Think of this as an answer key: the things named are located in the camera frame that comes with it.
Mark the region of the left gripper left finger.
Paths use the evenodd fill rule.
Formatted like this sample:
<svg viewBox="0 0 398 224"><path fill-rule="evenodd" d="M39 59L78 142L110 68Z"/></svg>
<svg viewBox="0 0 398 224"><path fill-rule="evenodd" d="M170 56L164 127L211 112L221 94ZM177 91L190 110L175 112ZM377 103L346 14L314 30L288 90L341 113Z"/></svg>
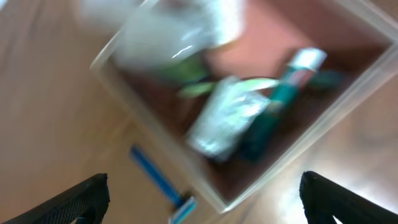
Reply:
<svg viewBox="0 0 398 224"><path fill-rule="evenodd" d="M110 203L108 175L95 174L6 224L101 224Z"/></svg>

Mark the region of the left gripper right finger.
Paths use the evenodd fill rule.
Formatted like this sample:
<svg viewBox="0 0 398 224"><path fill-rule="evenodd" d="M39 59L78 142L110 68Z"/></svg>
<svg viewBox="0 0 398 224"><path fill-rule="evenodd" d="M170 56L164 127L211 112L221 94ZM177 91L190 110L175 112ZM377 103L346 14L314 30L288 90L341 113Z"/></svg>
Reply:
<svg viewBox="0 0 398 224"><path fill-rule="evenodd" d="M397 214L314 171L302 174L300 199L308 224L397 224Z"/></svg>

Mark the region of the blue disposable razor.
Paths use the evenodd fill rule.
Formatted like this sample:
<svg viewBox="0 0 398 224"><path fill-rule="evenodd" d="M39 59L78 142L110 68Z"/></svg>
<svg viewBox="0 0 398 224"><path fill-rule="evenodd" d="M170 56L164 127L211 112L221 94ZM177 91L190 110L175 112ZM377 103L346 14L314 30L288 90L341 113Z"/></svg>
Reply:
<svg viewBox="0 0 398 224"><path fill-rule="evenodd" d="M182 195L155 163L141 150L139 145L131 147L129 156L174 206L174 211L169 216L168 224L183 223L196 209L198 205L196 198L192 194Z"/></svg>

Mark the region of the white green sachet packet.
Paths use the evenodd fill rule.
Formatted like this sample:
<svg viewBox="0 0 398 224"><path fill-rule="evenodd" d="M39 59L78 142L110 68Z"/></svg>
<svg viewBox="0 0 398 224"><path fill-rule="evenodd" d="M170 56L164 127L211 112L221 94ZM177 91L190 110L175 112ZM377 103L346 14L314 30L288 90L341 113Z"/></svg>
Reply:
<svg viewBox="0 0 398 224"><path fill-rule="evenodd" d="M270 99L256 91L229 89L210 93L198 118L187 131L187 143L197 152L225 161L241 136L264 111Z"/></svg>

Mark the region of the red green toothpaste tube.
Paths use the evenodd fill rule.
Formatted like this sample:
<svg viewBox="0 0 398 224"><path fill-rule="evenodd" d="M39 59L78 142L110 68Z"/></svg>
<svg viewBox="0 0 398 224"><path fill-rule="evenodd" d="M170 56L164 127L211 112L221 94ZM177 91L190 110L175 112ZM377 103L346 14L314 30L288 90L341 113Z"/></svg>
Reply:
<svg viewBox="0 0 398 224"><path fill-rule="evenodd" d="M302 48L295 53L288 62L279 85L271 92L270 103L244 133L240 144L243 158L256 161L262 156L277 131L282 115L300 90L315 76L326 58L325 51L314 47Z"/></svg>

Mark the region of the green white toothbrush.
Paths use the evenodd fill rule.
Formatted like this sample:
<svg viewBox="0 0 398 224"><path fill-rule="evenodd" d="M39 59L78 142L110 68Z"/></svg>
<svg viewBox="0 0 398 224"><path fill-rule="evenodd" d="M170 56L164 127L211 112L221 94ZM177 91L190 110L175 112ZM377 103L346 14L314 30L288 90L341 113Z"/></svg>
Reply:
<svg viewBox="0 0 398 224"><path fill-rule="evenodd" d="M180 98L196 98L208 95L214 91L225 91L239 89L242 91L256 91L268 88L275 88L280 85L280 80L273 78L252 78L240 80L234 77L225 78L218 82L202 82L183 87L177 95Z"/></svg>

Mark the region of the clear pump bottle dark liquid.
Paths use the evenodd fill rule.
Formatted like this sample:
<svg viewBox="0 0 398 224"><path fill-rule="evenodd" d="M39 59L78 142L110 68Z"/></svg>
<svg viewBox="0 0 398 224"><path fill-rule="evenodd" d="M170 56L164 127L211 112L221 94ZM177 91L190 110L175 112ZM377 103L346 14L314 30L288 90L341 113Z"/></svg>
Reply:
<svg viewBox="0 0 398 224"><path fill-rule="evenodd" d="M121 70L186 85L209 77L203 51L210 44L208 26L192 9L141 10L122 26L112 58Z"/></svg>

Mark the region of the white squeeze tube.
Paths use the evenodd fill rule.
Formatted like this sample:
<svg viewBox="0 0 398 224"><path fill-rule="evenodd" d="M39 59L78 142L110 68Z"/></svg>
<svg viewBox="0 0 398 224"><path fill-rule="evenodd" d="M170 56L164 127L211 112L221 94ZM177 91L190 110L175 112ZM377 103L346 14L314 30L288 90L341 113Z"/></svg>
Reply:
<svg viewBox="0 0 398 224"><path fill-rule="evenodd" d="M208 26L211 47L237 40L244 29L245 0L197 0Z"/></svg>

